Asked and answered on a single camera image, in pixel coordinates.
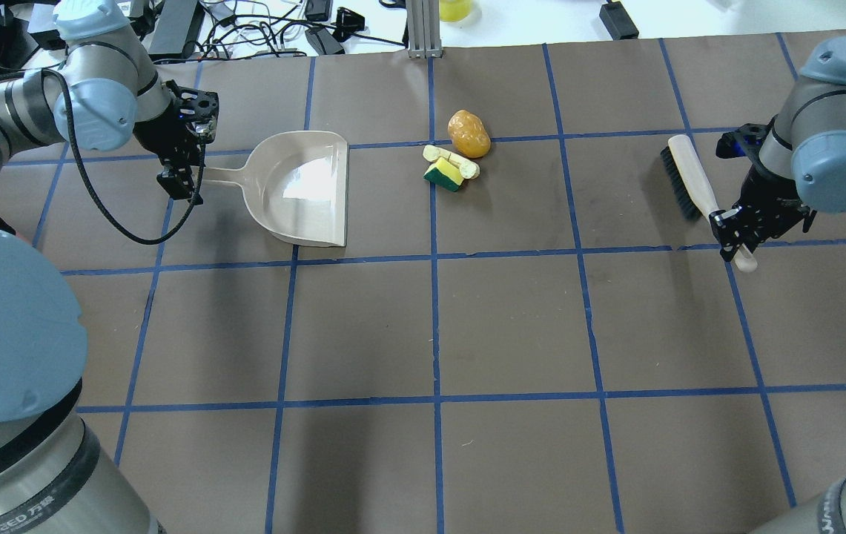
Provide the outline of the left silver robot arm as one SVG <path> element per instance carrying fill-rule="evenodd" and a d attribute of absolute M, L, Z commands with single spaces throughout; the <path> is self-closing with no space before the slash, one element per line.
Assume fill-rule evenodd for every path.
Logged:
<path fill-rule="evenodd" d="M 12 156 L 63 142 L 88 195 L 83 151 L 131 138 L 164 169 L 158 183 L 188 211 L 202 203 L 215 93 L 164 81 L 112 1 L 62 1 L 54 27 L 66 44 L 58 67 L 0 74 L 0 172 Z M 87 364 L 79 303 L 60 271 L 0 219 L 0 533 L 162 533 L 77 412 Z"/>

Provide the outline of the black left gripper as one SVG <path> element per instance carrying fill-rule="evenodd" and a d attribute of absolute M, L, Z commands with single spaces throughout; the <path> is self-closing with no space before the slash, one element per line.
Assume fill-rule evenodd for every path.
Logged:
<path fill-rule="evenodd" d="M 169 197 L 186 197 L 189 206 L 202 205 L 202 180 L 196 180 L 192 170 L 200 165 L 203 149 L 215 139 L 219 94 L 181 87 L 175 82 L 165 82 L 161 89 L 168 98 L 161 113 L 136 122 L 133 135 L 166 168 L 157 175 L 165 193 Z"/>

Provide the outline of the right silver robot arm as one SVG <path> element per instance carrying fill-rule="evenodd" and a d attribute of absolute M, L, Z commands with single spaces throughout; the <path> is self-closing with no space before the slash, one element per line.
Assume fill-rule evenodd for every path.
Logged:
<path fill-rule="evenodd" d="M 725 134 L 721 158 L 747 156 L 740 199 L 710 215 L 721 256 L 732 261 L 820 213 L 846 214 L 846 36 L 820 42 L 768 125 Z M 759 533 L 846 533 L 846 476 Z"/>

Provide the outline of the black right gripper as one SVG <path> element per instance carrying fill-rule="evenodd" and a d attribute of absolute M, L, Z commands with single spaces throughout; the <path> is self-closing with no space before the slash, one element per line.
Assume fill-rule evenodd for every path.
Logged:
<path fill-rule="evenodd" d="M 817 216 L 816 210 L 802 202 L 791 179 L 768 170 L 762 162 L 759 152 L 772 126 L 745 124 L 718 140 L 718 158 L 745 156 L 751 162 L 737 202 L 729 210 L 710 212 L 712 234 L 721 240 L 721 258 L 726 263 L 752 263 L 749 249 L 782 237 L 798 223 L 803 223 L 802 232 L 807 233 Z M 741 239 L 736 237 L 736 230 Z"/>

